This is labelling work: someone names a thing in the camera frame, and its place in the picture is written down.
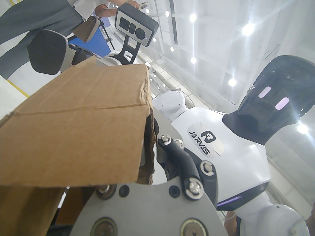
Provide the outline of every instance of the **robot neck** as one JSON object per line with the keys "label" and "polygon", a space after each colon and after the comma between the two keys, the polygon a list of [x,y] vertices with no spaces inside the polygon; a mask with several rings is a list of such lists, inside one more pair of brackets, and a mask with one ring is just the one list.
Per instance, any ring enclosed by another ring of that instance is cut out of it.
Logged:
{"label": "robot neck", "polygon": [[265,145],[277,132],[260,132],[253,118],[239,115],[237,111],[225,114],[222,122],[237,136],[261,145]]}

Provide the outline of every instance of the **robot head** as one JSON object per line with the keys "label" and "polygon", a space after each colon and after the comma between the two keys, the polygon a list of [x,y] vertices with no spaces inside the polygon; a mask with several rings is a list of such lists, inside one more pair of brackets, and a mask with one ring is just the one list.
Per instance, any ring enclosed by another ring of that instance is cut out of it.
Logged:
{"label": "robot head", "polygon": [[238,110],[224,115],[224,124],[238,136],[264,145],[315,104],[314,75],[315,65],[303,58],[274,58],[257,77]]}

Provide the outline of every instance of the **hand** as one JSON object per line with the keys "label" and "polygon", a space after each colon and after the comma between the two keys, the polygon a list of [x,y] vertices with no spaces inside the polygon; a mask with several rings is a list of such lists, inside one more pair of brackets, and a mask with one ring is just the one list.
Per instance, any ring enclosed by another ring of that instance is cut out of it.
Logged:
{"label": "hand", "polygon": [[108,9],[108,7],[105,4],[101,4],[101,5],[97,6],[94,10],[95,15],[99,16],[99,13],[102,9]]}
{"label": "hand", "polygon": [[136,1],[128,0],[127,3],[132,5],[133,7],[139,9],[139,4]]}

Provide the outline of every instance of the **brown cardboard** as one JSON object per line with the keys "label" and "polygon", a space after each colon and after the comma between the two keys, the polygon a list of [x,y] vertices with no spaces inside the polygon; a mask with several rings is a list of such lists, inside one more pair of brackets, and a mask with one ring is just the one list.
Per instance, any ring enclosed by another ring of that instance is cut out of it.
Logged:
{"label": "brown cardboard", "polygon": [[[45,235],[66,186],[137,181],[151,110],[144,64],[100,67],[95,57],[23,102],[0,123],[1,235]],[[153,172],[153,160],[145,166]]]}

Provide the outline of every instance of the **screw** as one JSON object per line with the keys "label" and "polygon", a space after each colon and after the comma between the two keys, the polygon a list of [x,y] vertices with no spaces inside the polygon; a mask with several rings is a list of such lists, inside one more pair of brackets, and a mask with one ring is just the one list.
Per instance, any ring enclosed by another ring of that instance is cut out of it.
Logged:
{"label": "screw", "polygon": [[182,225],[182,236],[206,236],[206,229],[201,222],[195,219],[189,219]]}
{"label": "screw", "polygon": [[210,161],[204,160],[200,163],[200,170],[202,173],[204,173],[206,176],[212,176],[214,175],[213,172],[213,166]]}
{"label": "screw", "polygon": [[207,172],[211,172],[212,171],[212,165],[209,163],[205,163],[204,164],[204,168]]}
{"label": "screw", "polygon": [[170,138],[167,135],[162,135],[161,139],[163,142],[168,142]]}
{"label": "screw", "polygon": [[169,194],[172,198],[177,198],[179,197],[180,195],[180,190],[177,186],[174,186],[172,185],[170,188],[169,188]]}
{"label": "screw", "polygon": [[102,185],[97,187],[96,195],[101,200],[110,199],[116,192],[116,185]]}
{"label": "screw", "polygon": [[91,236],[117,236],[117,226],[111,218],[101,218],[92,227]]}
{"label": "screw", "polygon": [[197,182],[190,182],[189,191],[193,194],[198,194],[200,192],[200,185]]}
{"label": "screw", "polygon": [[122,197],[122,198],[127,197],[129,192],[130,192],[130,189],[129,189],[129,186],[127,186],[127,185],[121,186],[121,188],[118,191],[119,196]]}
{"label": "screw", "polygon": [[174,142],[181,148],[184,149],[184,143],[180,139],[175,139]]}
{"label": "screw", "polygon": [[161,140],[164,143],[164,145],[166,146],[166,145],[171,143],[172,138],[169,135],[165,134],[165,135],[162,135]]}

